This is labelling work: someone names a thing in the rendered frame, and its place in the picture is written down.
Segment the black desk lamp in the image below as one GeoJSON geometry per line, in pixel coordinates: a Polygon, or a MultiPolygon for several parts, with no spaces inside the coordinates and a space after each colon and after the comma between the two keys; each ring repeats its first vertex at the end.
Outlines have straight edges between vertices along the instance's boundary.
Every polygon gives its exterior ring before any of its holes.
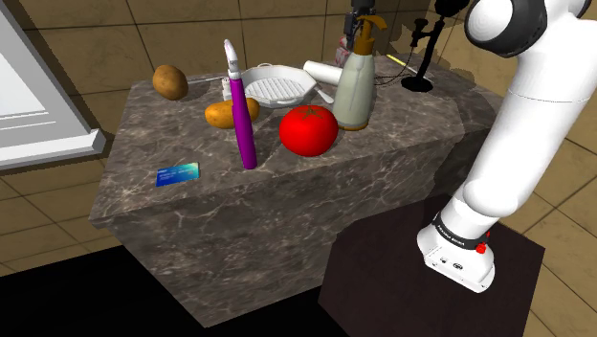
{"type": "Polygon", "coordinates": [[[431,64],[433,49],[435,44],[445,26],[445,18],[452,17],[462,11],[470,0],[435,0],[434,9],[439,14],[439,19],[434,23],[433,28],[425,32],[425,27],[429,24],[429,21],[425,18],[416,18],[414,20],[415,29],[411,33],[411,43],[409,57],[406,62],[403,62],[403,69],[395,76],[376,76],[374,78],[374,84],[376,86],[382,86],[390,84],[395,79],[398,79],[405,70],[409,68],[409,61],[411,59],[414,49],[418,46],[418,42],[427,37],[429,42],[427,44],[423,61],[419,66],[414,76],[404,77],[401,79],[401,85],[412,91],[412,92],[429,92],[432,90],[432,82],[425,77],[425,74],[431,64]]]}

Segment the brown potato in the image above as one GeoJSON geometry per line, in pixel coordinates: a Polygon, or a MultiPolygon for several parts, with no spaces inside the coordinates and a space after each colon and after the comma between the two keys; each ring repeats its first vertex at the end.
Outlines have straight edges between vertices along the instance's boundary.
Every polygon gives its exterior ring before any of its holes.
{"type": "Polygon", "coordinates": [[[162,97],[170,101],[178,101],[188,94],[186,76],[172,65],[159,66],[153,75],[152,84],[162,97]]]}

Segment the yellow pen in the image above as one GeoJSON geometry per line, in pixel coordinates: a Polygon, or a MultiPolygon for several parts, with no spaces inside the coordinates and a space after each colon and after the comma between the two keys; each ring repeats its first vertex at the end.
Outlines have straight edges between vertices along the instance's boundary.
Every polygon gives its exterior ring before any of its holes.
{"type": "Polygon", "coordinates": [[[417,70],[412,68],[411,66],[409,66],[407,62],[404,62],[404,61],[398,59],[396,56],[392,56],[392,55],[386,55],[386,57],[391,59],[392,61],[398,63],[406,70],[409,70],[412,74],[417,75],[417,70]]]}

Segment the yellow potato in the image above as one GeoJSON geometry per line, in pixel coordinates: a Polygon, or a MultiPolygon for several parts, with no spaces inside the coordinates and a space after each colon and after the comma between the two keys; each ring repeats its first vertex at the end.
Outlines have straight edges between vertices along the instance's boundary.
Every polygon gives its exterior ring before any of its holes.
{"type": "MultiPolygon", "coordinates": [[[[247,98],[246,103],[251,121],[254,122],[259,116],[260,105],[252,98],[247,98]]],[[[206,121],[214,127],[221,129],[233,128],[232,100],[221,101],[209,105],[205,109],[205,118],[206,121]]]]}

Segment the purple and white electric toothbrush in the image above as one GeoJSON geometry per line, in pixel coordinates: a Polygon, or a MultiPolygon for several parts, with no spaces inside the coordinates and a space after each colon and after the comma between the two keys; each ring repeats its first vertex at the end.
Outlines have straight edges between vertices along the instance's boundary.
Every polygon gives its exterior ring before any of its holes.
{"type": "Polygon", "coordinates": [[[228,63],[229,85],[232,95],[232,119],[238,149],[244,169],[257,167],[251,115],[246,101],[238,57],[232,43],[224,40],[228,63]]]}

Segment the white grill pan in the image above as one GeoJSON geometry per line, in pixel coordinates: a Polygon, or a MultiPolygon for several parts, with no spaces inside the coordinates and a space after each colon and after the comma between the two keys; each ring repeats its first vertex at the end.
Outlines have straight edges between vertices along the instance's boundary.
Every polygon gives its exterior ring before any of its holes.
{"type": "Polygon", "coordinates": [[[247,98],[274,109],[301,103],[316,85],[303,69],[284,65],[254,67],[241,78],[247,98]]]}

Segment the red and white patterned box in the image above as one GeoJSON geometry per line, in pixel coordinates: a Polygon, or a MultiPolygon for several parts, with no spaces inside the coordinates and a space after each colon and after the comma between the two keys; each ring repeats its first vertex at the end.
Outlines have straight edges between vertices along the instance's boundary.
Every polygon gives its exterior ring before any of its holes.
{"type": "Polygon", "coordinates": [[[345,36],[343,36],[339,40],[339,46],[335,53],[335,64],[338,67],[343,68],[343,66],[345,65],[345,62],[349,58],[350,54],[351,54],[351,51],[348,48],[347,38],[345,36]]]}

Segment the blue card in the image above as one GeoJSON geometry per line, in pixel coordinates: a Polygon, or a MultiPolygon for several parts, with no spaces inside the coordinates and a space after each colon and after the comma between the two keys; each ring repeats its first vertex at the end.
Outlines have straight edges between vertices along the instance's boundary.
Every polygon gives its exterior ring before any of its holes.
{"type": "Polygon", "coordinates": [[[157,170],[156,187],[176,184],[199,177],[199,164],[197,162],[177,165],[157,170]]]}

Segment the dark robot stand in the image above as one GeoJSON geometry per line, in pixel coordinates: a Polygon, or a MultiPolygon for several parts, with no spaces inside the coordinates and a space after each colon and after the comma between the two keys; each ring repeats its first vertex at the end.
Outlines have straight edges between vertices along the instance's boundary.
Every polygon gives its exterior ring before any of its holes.
{"type": "Polygon", "coordinates": [[[416,235],[447,195],[354,221],[332,246],[319,303],[349,337],[522,337],[544,249],[497,224],[496,276],[475,293],[425,265],[416,235]]]}

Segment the white panelled cabinet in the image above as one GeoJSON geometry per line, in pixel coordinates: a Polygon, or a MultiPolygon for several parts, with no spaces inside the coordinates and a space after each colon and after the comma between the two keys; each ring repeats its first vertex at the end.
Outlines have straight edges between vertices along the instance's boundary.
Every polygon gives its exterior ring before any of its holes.
{"type": "Polygon", "coordinates": [[[105,143],[0,0],[0,170],[99,154],[105,143]]]}

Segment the pale spray bottle orange nozzle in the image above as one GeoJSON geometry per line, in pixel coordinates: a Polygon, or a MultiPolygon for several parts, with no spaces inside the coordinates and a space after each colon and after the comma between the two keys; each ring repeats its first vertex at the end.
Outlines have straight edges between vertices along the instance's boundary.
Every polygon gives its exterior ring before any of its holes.
{"type": "Polygon", "coordinates": [[[375,77],[372,27],[380,31],[387,28],[386,21],[378,15],[361,15],[357,20],[363,24],[363,29],[343,66],[332,109],[339,128],[352,131],[367,127],[372,112],[375,77]]]}

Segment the white paper roll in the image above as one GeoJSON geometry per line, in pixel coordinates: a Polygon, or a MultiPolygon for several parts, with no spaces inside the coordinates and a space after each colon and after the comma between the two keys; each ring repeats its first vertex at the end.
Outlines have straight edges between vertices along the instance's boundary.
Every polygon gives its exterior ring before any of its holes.
{"type": "Polygon", "coordinates": [[[302,69],[306,71],[315,81],[337,86],[343,69],[312,60],[304,62],[302,69]]]}

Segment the red tomato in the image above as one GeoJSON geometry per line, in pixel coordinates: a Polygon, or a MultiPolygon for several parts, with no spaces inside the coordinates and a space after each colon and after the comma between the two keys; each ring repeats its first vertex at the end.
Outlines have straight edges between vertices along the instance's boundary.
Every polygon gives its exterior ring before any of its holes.
{"type": "Polygon", "coordinates": [[[319,105],[301,105],[291,109],[281,120],[278,136],[293,153],[315,157],[326,152],[336,141],[339,126],[334,115],[319,105]]]}

